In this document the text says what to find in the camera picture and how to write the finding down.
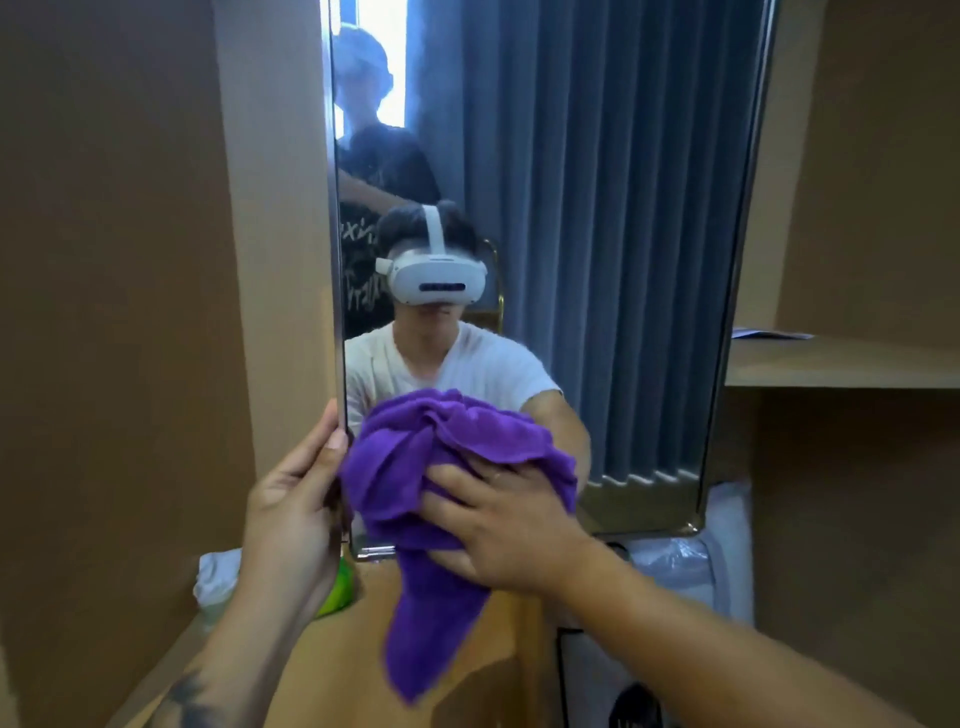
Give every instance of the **wooden shelf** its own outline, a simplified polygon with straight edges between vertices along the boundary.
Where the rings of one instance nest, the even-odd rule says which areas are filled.
[[[727,386],[960,389],[960,351],[823,336],[736,339]]]

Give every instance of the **hand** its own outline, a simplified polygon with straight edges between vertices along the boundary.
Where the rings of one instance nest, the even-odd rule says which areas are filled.
[[[339,503],[328,503],[347,435],[332,400],[313,431],[253,486],[234,600],[269,600],[302,630],[333,589],[340,566]]]
[[[460,539],[463,551],[433,551],[441,566],[494,589],[559,597],[564,576],[592,539],[564,510],[546,476],[531,465],[515,471],[468,457],[476,478],[453,465],[427,477],[462,501],[425,491],[420,515]]]

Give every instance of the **mirror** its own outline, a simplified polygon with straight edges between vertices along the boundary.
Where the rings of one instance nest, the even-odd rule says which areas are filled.
[[[457,389],[550,430],[594,533],[698,530],[772,15],[335,3],[352,434]],[[352,542],[391,552],[359,522]]]

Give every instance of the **gray curtain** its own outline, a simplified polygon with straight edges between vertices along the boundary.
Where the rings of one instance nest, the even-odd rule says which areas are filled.
[[[408,126],[502,253],[594,478],[697,477],[763,0],[410,0]]]

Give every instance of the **purple towel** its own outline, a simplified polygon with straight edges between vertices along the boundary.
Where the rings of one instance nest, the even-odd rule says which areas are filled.
[[[446,495],[424,473],[428,466],[466,467],[458,451],[494,463],[533,461],[573,512],[577,478],[574,460],[553,447],[545,428],[516,412],[503,412],[456,390],[420,390],[382,402],[371,410],[340,470],[352,508],[372,538],[396,546],[403,591],[387,635],[387,673],[397,692],[412,703],[441,676],[490,590],[433,563],[427,549],[455,549],[452,535],[421,519],[424,488]]]

